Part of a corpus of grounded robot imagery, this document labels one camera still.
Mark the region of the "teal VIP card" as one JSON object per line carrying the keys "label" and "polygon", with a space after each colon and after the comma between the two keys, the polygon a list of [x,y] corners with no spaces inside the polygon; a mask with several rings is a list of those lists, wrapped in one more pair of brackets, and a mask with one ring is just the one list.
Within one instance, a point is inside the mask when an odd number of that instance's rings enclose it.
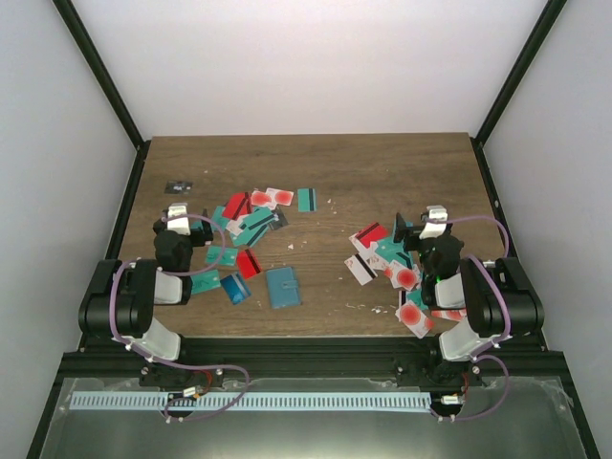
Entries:
{"label": "teal VIP card", "polygon": [[206,262],[209,265],[233,267],[236,264],[238,249],[223,248],[221,246],[208,246]]}

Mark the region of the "white card black stripe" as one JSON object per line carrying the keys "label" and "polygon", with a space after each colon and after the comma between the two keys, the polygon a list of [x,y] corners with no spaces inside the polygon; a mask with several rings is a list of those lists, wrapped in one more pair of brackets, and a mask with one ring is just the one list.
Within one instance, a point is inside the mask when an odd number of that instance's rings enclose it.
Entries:
{"label": "white card black stripe", "polygon": [[361,286],[364,286],[377,278],[375,271],[358,253],[346,259],[344,264]]}

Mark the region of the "light blue card holder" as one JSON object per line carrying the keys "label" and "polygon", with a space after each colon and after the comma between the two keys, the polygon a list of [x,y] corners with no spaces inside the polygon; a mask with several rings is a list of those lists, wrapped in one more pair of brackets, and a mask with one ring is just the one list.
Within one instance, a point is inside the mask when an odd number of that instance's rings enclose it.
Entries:
{"label": "light blue card holder", "polygon": [[273,309],[283,309],[301,304],[299,285],[292,267],[266,271],[269,300]]}

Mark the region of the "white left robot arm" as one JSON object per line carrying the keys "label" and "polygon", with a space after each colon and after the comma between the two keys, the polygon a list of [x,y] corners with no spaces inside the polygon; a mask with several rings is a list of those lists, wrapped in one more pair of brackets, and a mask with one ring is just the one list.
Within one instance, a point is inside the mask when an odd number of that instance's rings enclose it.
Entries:
{"label": "white left robot arm", "polygon": [[153,225],[154,258],[98,262],[78,311],[81,332],[112,339],[150,361],[162,359],[170,383],[188,384],[196,364],[182,354],[181,336],[154,318],[154,309],[185,305],[193,295],[221,286],[216,270],[190,269],[194,250],[210,245],[218,228],[206,211],[191,220],[185,203],[165,209]]}

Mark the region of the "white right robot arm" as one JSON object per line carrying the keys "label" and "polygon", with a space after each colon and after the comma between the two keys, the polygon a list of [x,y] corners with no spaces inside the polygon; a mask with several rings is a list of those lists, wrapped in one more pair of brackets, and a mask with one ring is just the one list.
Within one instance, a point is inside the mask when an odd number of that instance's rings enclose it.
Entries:
{"label": "white right robot arm", "polygon": [[429,316],[458,320],[440,335],[440,352],[425,361],[427,378],[438,385],[458,375],[458,361],[475,361],[508,339],[536,334],[544,321],[519,260],[508,251],[489,261],[465,254],[464,242],[452,233],[455,223],[442,206],[428,207],[419,225],[397,215],[393,241],[418,261],[409,267],[393,263],[387,272],[401,292],[397,317],[414,335],[430,331]]}

